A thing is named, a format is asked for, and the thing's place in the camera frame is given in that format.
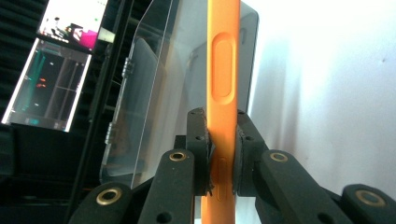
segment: monitor screen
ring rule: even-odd
[[[49,0],[37,33],[72,49],[95,46],[107,0]]]
[[[2,123],[69,132],[91,55],[36,39]]]

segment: display screen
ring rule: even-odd
[[[68,132],[91,55],[36,39],[3,123]]]
[[[50,0],[38,34],[74,49],[93,50],[107,0]]]

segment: black mechanical arm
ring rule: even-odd
[[[205,112],[189,112],[187,134],[163,154],[156,175],[130,190],[119,183],[94,189],[70,223],[193,223],[194,196],[212,189],[215,150]],[[350,185],[341,196],[321,186],[285,151],[269,150],[256,127],[238,111],[233,191],[256,197],[262,223],[396,223],[396,202],[379,189]]]

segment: orange phone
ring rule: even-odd
[[[233,157],[237,113],[239,0],[208,0],[207,129],[215,144],[213,195],[202,197],[203,224],[235,223]]]

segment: white wall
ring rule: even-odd
[[[245,2],[260,16],[249,115],[269,148],[338,194],[396,199],[396,2]],[[238,223],[258,222],[246,207]]]

